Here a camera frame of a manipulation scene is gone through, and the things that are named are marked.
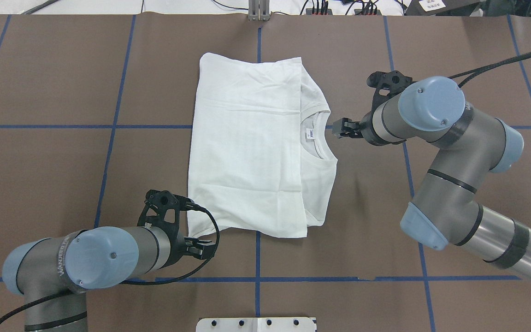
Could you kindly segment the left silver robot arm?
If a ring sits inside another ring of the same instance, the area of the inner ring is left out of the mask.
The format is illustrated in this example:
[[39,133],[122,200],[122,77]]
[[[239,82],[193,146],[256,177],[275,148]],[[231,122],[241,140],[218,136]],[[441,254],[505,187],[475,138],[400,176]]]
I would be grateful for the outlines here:
[[204,267],[216,254],[215,240],[186,237],[181,212],[205,213],[204,207],[169,191],[149,190],[135,227],[104,226],[44,238],[15,248],[2,267],[7,289],[24,305],[0,318],[0,325],[25,313],[26,332],[86,332],[88,291],[116,285],[159,285],[139,277],[177,263],[184,256]]

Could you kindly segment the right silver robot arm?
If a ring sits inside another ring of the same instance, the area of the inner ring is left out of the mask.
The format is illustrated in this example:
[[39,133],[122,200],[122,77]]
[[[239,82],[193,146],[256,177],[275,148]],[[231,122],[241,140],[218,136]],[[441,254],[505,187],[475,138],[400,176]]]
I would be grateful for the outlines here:
[[476,109],[448,77],[415,82],[396,70],[377,71],[367,85],[376,89],[371,111],[359,121],[333,122],[337,138],[375,146],[419,138],[438,149],[407,204],[402,231],[428,248],[453,244],[531,280],[531,228],[475,200],[487,174],[506,172],[519,160],[522,134]]

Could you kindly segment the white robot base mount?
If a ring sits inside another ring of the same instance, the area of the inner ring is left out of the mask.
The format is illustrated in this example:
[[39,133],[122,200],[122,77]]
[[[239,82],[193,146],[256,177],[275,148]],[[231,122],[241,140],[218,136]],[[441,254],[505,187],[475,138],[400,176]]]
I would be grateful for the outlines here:
[[316,332],[311,317],[206,318],[196,324],[196,332]]

